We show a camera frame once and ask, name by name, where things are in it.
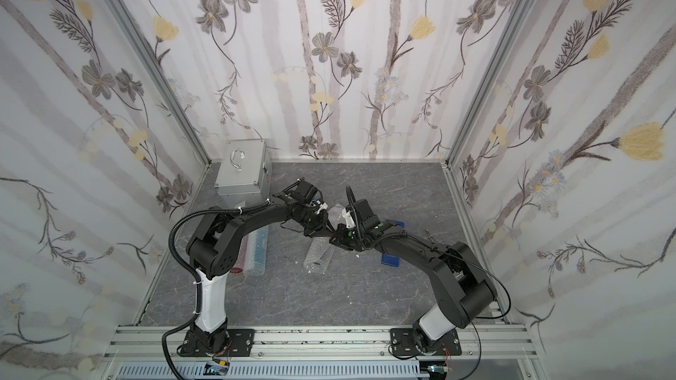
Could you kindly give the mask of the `bubble wrap sheet stack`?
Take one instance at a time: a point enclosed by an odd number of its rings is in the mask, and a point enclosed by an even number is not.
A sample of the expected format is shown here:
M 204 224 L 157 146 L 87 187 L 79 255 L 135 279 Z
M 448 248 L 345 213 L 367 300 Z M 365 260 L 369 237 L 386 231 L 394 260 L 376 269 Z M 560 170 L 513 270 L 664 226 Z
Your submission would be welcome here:
M 342 220 L 342 213 L 344 207 L 341 204 L 336 204 L 327 211 L 328 220 L 334 228 L 337 227 Z M 329 242 L 328 237 L 315 237 L 304 260 L 304 268 L 308 274 L 325 274 L 328 265 L 334 253 L 334 246 Z

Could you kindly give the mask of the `blue tape dispenser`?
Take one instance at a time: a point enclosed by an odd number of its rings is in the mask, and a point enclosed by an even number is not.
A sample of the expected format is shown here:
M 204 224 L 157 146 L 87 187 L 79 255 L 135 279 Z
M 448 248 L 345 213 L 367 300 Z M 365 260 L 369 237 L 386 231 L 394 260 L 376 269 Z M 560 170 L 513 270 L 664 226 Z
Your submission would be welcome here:
M 394 221 L 394 224 L 398 225 L 401 228 L 405 227 L 405 223 L 401 221 Z M 399 257 L 394 257 L 392 255 L 389 255 L 387 253 L 383 253 L 381 255 L 381 264 L 384 266 L 388 267 L 399 267 L 400 266 L 400 258 Z

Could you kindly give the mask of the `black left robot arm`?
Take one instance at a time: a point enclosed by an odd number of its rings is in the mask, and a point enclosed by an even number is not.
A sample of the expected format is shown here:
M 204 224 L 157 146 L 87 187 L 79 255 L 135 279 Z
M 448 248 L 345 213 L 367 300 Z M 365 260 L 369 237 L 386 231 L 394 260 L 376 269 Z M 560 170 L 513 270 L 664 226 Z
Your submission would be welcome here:
M 176 238 L 183 225 L 192 219 L 200 223 L 186 245 L 188 258 L 183 259 L 176 248 Z M 239 258 L 242 239 L 255 230 L 290 220 L 300 224 L 301 233 L 309 238 L 329 238 L 334 234 L 322 192 L 303 178 L 253 206 L 233 209 L 215 206 L 176 222 L 168 235 L 168 251 L 194 279 L 195 309 L 187 322 L 168 333 L 176 334 L 190 327 L 213 334 L 225 328 L 223 283 Z

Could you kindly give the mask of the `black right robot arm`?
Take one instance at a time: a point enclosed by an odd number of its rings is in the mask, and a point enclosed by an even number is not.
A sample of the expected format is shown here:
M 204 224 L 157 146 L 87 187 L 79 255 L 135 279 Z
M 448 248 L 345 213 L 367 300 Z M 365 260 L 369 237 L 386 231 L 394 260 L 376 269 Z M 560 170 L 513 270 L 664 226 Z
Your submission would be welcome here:
M 427 275 L 436 304 L 413 323 L 422 348 L 456 328 L 467 327 L 497 298 L 489 273 L 461 242 L 434 243 L 391 223 L 377 223 L 369 229 L 349 229 L 341 223 L 329 242 L 346 251 L 375 250 L 398 257 Z

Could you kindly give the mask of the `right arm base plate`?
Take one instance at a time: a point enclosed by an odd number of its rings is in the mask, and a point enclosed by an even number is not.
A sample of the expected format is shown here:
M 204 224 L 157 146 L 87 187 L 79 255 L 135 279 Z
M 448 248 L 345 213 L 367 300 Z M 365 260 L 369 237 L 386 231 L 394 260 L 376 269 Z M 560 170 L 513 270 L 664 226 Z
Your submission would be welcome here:
M 392 328 L 389 335 L 389 351 L 398 358 L 462 354 L 461 342 L 455 329 L 437 340 L 431 340 L 424 335 L 421 329 L 411 327 Z

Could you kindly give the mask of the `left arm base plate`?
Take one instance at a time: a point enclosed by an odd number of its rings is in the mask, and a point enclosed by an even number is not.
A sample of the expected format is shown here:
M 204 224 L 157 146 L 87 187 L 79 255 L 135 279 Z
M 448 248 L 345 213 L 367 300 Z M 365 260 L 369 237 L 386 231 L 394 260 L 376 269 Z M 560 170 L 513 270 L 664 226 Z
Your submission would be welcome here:
M 224 329 L 204 332 L 191 327 L 181 346 L 177 348 L 181 357 L 206 357 L 219 354 L 230 357 L 249 357 L 255 340 L 255 329 Z

